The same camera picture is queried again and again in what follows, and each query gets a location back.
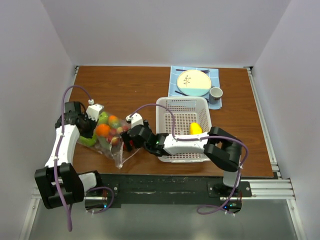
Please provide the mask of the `clear zip top bag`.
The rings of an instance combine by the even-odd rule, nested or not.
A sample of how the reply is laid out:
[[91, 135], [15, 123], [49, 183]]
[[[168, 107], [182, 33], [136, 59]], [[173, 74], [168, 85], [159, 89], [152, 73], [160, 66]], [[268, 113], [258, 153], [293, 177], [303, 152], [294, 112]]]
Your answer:
[[138, 148], [133, 148], [128, 152], [124, 150], [124, 143], [121, 139], [121, 133], [131, 128], [131, 125], [125, 120], [107, 112], [109, 114], [108, 125], [110, 127], [109, 135], [107, 137], [97, 136], [97, 142], [92, 149], [109, 159], [114, 160], [115, 166], [121, 169], [126, 161], [131, 159], [139, 151]]

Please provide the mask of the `yellow fake lemon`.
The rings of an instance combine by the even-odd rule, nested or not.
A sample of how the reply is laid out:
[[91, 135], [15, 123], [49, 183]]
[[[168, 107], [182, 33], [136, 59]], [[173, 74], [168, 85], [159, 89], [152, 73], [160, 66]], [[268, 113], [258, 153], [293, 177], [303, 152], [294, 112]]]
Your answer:
[[192, 122], [189, 126], [189, 133], [191, 135], [199, 135], [203, 133], [203, 130], [197, 122]]

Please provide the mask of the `white plastic basket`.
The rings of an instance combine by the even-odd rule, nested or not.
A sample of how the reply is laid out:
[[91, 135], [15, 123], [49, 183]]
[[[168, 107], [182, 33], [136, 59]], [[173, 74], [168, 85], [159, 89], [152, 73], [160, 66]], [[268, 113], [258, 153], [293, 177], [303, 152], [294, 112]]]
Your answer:
[[156, 133], [172, 132], [172, 116], [174, 115], [174, 134], [178, 136], [190, 134], [190, 124], [198, 123], [203, 132], [212, 127], [207, 101], [199, 96], [168, 96], [156, 101]]

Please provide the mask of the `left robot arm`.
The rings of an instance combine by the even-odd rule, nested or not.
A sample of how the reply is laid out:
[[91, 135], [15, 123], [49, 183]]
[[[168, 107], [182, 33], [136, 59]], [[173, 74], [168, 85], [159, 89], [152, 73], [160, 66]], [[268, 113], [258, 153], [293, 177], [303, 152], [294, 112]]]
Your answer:
[[55, 123], [56, 138], [44, 168], [34, 174], [40, 196], [47, 209], [62, 207], [59, 191], [67, 205], [80, 203], [85, 193], [99, 196], [104, 184], [98, 171], [78, 174], [72, 166], [76, 143], [80, 137], [92, 138], [104, 106], [84, 105], [79, 101], [66, 102], [64, 113]]

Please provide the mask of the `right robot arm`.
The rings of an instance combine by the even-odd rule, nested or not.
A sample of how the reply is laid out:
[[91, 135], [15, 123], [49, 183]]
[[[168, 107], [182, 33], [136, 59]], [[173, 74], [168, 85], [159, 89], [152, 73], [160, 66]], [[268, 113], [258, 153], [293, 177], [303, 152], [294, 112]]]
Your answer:
[[147, 123], [137, 124], [120, 134], [128, 151], [143, 148], [157, 156], [200, 154], [223, 170], [223, 192], [230, 197], [240, 190], [241, 169], [248, 157], [247, 146], [219, 127], [194, 135], [154, 134]]

